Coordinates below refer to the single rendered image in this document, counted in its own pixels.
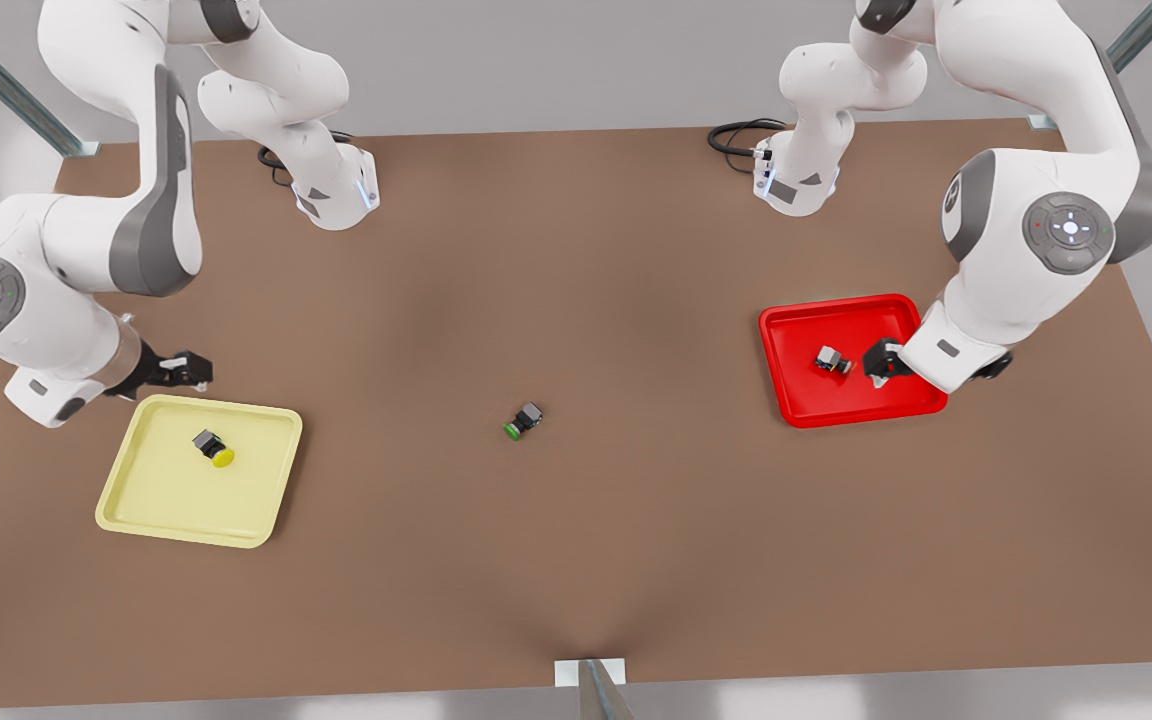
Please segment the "yellow push-button switch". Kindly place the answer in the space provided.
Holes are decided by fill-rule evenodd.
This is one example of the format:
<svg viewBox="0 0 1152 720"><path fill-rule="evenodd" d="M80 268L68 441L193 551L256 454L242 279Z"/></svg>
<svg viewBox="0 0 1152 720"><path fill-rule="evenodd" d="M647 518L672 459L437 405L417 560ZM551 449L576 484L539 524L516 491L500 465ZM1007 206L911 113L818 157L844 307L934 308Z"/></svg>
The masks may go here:
<svg viewBox="0 0 1152 720"><path fill-rule="evenodd" d="M200 430L192 439L194 446L214 468L227 468L236 458L236 452L225 445L223 439L211 430Z"/></svg>

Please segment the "silver frame post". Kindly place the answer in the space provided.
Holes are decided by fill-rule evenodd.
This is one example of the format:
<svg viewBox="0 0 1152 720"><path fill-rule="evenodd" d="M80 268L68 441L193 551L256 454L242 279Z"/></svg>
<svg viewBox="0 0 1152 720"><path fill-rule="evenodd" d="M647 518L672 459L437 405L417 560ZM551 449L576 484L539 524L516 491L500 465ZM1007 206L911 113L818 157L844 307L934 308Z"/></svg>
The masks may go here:
<svg viewBox="0 0 1152 720"><path fill-rule="evenodd" d="M1117 73L1152 44L1152 0L1059 0L1096 38Z"/></svg>
<svg viewBox="0 0 1152 720"><path fill-rule="evenodd" d="M0 103L6 109L10 109L15 118L26 123L26 127L61 158L93 158L99 154L99 142L81 141L31 91L28 91L26 86L3 68L3 65L0 65Z"/></svg>
<svg viewBox="0 0 1152 720"><path fill-rule="evenodd" d="M554 687L579 691L579 720L636 720L621 687L626 659L566 659L553 662Z"/></svg>

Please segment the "yellow square tray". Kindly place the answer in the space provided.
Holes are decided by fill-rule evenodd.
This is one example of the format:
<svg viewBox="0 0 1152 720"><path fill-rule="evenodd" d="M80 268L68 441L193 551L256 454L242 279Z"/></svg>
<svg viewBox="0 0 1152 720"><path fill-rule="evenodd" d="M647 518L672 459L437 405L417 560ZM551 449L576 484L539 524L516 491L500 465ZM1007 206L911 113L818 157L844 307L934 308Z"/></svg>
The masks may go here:
<svg viewBox="0 0 1152 720"><path fill-rule="evenodd" d="M236 458L214 468L192 444L200 430ZM282 407L154 395L134 410L94 510L109 532L252 550L268 541L302 434Z"/></svg>

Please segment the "red square tray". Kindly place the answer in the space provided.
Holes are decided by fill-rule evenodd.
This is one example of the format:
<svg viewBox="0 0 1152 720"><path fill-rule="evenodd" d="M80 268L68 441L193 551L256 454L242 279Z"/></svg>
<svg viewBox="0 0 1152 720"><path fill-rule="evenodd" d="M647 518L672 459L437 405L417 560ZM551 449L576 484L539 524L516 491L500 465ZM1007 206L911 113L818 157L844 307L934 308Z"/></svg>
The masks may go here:
<svg viewBox="0 0 1152 720"><path fill-rule="evenodd" d="M795 429L940 414L945 392L918 376L873 386L863 355L878 340L904 342L919 327L900 293L768 306L758 318L782 418Z"/></svg>

